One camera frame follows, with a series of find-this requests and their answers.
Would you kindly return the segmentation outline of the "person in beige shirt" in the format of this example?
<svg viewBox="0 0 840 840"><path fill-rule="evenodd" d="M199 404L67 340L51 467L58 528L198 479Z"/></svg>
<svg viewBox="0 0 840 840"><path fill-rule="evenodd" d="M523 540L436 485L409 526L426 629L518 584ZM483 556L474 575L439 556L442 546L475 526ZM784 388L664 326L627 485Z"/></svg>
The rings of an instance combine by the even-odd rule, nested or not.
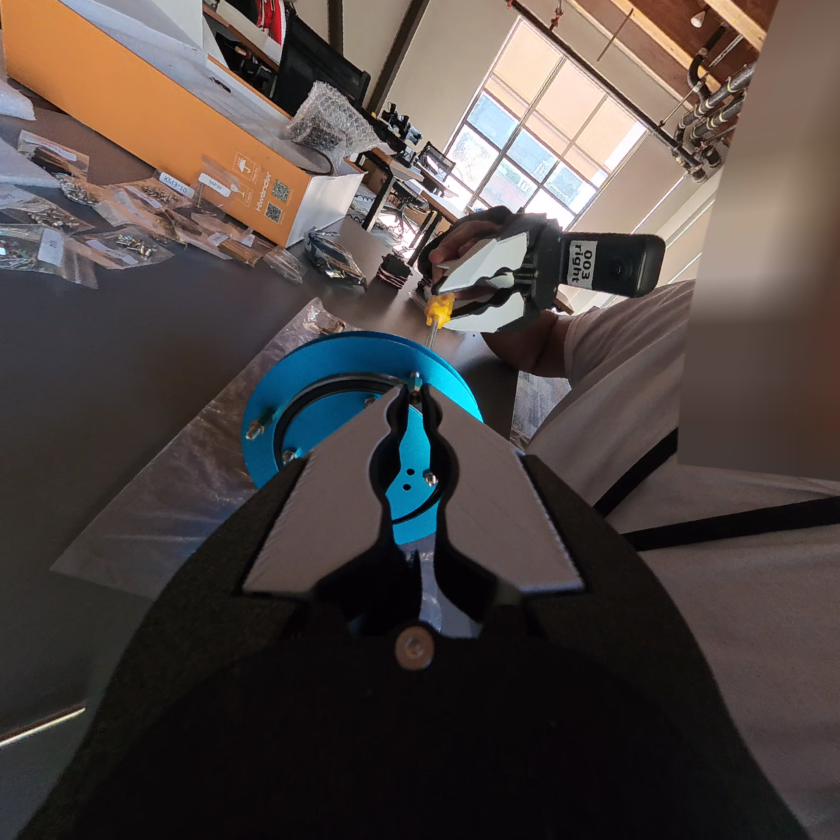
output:
<svg viewBox="0 0 840 840"><path fill-rule="evenodd" d="M678 423L694 283L568 317L545 312L541 375L570 393L538 456L599 501ZM620 533L838 496L826 479L669 457L607 520ZM696 636L738 729L813 838L838 838L838 525L643 553Z"/></svg>

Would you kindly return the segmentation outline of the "bubble wrap bundle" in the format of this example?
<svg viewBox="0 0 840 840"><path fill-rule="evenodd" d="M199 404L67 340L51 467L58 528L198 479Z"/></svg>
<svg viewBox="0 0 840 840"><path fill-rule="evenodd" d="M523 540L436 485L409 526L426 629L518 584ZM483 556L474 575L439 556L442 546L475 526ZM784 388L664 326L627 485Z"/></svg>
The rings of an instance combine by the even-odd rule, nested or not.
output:
<svg viewBox="0 0 840 840"><path fill-rule="evenodd" d="M364 113L340 90L322 80L313 82L278 139L319 152L329 161L331 174L342 161L378 148L382 142Z"/></svg>

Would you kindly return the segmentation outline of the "shiny dark foil bag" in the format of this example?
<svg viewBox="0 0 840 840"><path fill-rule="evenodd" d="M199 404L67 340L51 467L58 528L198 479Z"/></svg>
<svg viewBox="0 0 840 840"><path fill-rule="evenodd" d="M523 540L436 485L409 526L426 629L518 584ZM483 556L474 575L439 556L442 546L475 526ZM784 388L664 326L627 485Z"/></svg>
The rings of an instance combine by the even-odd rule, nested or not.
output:
<svg viewBox="0 0 840 840"><path fill-rule="evenodd" d="M367 289L368 280L338 234L312 228L304 239L304 253L314 268L332 280Z"/></svg>

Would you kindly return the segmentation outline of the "pile of small hardware bags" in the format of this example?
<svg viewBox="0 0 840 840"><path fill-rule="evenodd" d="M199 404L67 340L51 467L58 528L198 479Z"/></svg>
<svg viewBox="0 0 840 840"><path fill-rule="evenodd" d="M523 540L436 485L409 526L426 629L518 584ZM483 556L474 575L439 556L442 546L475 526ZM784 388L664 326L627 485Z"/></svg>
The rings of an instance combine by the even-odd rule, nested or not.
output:
<svg viewBox="0 0 840 840"><path fill-rule="evenodd" d="M265 264L294 284L301 262L226 220L223 185L206 171L194 187L156 171L116 185L88 180L89 158L22 130L2 145L2 270L33 272L97 288L95 267L157 266L194 248L248 268Z"/></svg>

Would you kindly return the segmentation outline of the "person's right forearm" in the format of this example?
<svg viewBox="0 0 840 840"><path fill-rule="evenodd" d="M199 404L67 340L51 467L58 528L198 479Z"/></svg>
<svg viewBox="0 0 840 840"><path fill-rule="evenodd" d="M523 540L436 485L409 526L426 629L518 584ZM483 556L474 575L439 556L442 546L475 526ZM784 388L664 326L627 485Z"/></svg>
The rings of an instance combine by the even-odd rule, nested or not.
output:
<svg viewBox="0 0 840 840"><path fill-rule="evenodd" d="M542 311L526 328L483 332L489 350L512 369L544 378L568 378L564 346L575 319Z"/></svg>

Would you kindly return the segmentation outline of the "blue round metal base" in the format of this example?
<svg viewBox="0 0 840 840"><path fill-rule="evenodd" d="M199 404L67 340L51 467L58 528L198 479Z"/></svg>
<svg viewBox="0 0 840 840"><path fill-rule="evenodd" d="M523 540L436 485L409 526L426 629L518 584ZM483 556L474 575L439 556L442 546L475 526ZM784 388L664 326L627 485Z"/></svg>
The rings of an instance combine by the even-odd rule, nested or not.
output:
<svg viewBox="0 0 840 840"><path fill-rule="evenodd" d="M424 384L444 393L482 422L478 402L460 373L419 343L383 332L352 331L315 339L291 351L257 384L241 427L241 448L256 488L284 465L281 453L298 457L336 432L393 387L419 371ZM276 408L272 425L254 440L248 426L268 407ZM423 472L430 467L430 444L423 419L413 408L400 446L401 475L386 492L391 503L397 545L419 552L423 584L421 619L449 637L473 637L480 627L455 608L434 577L434 532L439 493Z"/></svg>

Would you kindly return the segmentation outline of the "yellow handled screwdriver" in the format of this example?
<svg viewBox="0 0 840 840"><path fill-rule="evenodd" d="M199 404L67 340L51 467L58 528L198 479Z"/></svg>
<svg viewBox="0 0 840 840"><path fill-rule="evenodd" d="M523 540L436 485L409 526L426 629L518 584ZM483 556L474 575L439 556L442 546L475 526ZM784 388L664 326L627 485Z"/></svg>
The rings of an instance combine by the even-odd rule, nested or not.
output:
<svg viewBox="0 0 840 840"><path fill-rule="evenodd" d="M424 342L424 347L426 349L432 350L434 348L438 332L443 329L452 318L454 305L454 292L442 295L433 295L427 301L424 313L427 326L427 335Z"/></svg>

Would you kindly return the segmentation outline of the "clear plastic bag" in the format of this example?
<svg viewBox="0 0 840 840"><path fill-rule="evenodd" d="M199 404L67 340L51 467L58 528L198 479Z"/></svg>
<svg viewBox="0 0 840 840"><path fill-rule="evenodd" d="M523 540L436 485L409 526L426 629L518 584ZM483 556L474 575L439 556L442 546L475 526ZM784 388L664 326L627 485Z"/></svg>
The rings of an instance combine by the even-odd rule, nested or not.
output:
<svg viewBox="0 0 840 840"><path fill-rule="evenodd" d="M411 565L411 584L381 597L285 597L243 591L245 578L305 465L304 459L312 451L285 465L263 487L256 488L242 451L245 408L257 384L273 366L291 351L325 337L316 337L310 328L319 312L326 311L318 299L301 310L84 529L61 554L54 570L122 592L156 598L195 551L210 547L211 535L236 510L259 492L277 490L280 509L269 508L267 526L257 528L256 547L245 551L244 569L233 573L235 594L327 603L341 610L344 618L363 632L376 633L421 618L421 562L409 560L405 554ZM395 544L403 551L402 546ZM516 606L534 597L447 598L472 620L483 623L494 607Z"/></svg>

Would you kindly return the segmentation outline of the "person's right hand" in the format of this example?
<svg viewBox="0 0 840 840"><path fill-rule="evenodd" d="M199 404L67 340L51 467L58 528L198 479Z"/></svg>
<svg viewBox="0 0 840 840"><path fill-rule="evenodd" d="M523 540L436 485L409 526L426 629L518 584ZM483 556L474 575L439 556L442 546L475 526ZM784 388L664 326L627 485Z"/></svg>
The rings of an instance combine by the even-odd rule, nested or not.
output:
<svg viewBox="0 0 840 840"><path fill-rule="evenodd" d="M505 206L469 214L457 220L450 229L436 236L421 249L417 270L429 284L440 280L441 265L464 255L485 238L499 236L516 216Z"/></svg>

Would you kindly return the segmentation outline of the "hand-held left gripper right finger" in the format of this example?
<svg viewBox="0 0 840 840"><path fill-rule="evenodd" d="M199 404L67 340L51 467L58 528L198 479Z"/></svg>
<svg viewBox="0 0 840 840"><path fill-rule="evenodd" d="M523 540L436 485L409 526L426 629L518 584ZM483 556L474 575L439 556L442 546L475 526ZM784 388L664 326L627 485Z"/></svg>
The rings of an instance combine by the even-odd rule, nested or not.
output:
<svg viewBox="0 0 840 840"><path fill-rule="evenodd" d="M544 597L583 580L506 438L431 385L422 389L437 506L434 570L447 597Z"/></svg>

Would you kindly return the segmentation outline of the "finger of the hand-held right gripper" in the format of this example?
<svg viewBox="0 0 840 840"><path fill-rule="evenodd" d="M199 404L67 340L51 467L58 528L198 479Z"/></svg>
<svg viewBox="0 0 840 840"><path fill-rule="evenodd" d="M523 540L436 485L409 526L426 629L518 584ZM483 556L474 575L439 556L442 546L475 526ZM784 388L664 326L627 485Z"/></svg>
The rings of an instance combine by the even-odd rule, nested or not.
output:
<svg viewBox="0 0 840 840"><path fill-rule="evenodd" d="M468 285L449 282L455 305L451 332L494 333L523 317L529 284L516 279L479 279Z"/></svg>
<svg viewBox="0 0 840 840"><path fill-rule="evenodd" d="M516 285L519 270L529 249L529 233L483 239L461 257L441 265L443 275L434 285L435 295L461 292L470 288L505 290Z"/></svg>

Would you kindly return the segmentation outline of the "large grid window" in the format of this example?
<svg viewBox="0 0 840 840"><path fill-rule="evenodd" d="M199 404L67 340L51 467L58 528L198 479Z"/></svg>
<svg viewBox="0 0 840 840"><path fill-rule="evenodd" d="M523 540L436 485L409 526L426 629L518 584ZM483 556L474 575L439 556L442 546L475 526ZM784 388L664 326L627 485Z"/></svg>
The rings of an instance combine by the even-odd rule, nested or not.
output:
<svg viewBox="0 0 840 840"><path fill-rule="evenodd" d="M519 19L448 143L458 209L503 206L568 229L647 129Z"/></svg>

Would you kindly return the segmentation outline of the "ceiling pipes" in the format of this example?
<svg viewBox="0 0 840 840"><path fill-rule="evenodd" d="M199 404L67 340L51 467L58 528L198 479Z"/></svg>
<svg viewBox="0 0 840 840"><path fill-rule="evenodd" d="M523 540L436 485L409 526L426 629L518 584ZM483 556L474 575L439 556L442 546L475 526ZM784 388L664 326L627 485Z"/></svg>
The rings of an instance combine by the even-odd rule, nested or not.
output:
<svg viewBox="0 0 840 840"><path fill-rule="evenodd" d="M706 65L710 53L729 32L727 24L721 24L697 51L689 64L687 80L689 94L697 95L698 101L677 123L673 134L675 149L673 156L691 179L704 182L710 172L722 166L719 151L722 139L734 129L734 121L742 110L746 92L752 81L757 61L730 75L717 90L707 84L711 69L728 56L742 41L741 35L707 65L707 73L700 76L700 68Z"/></svg>

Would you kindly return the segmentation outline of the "black servo motor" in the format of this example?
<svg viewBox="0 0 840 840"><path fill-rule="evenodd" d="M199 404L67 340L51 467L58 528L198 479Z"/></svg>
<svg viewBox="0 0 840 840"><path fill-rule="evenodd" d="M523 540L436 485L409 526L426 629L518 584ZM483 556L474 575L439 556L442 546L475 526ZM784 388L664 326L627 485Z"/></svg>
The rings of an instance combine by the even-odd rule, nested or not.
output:
<svg viewBox="0 0 840 840"><path fill-rule="evenodd" d="M413 268L395 253L384 255L374 278L395 289L403 289L413 277Z"/></svg>

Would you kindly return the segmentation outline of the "dark grey desk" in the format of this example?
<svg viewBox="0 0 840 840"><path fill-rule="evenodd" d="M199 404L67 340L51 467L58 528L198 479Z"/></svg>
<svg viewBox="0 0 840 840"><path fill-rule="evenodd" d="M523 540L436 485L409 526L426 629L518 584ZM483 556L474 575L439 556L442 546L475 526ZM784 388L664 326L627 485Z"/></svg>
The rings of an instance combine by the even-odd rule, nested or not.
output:
<svg viewBox="0 0 840 840"><path fill-rule="evenodd" d="M49 568L310 298L197 251L100 291L2 272L2 838L36 821L150 601Z"/></svg>

